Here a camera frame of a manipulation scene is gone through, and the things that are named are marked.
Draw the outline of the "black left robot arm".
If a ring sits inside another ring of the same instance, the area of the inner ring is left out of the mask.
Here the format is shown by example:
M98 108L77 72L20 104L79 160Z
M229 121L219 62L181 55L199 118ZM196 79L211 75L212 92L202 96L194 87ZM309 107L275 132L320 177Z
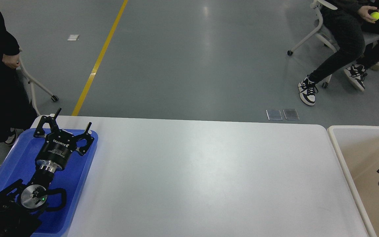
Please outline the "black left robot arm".
M98 135L57 117L23 132L0 167L0 237L60 237L71 225Z

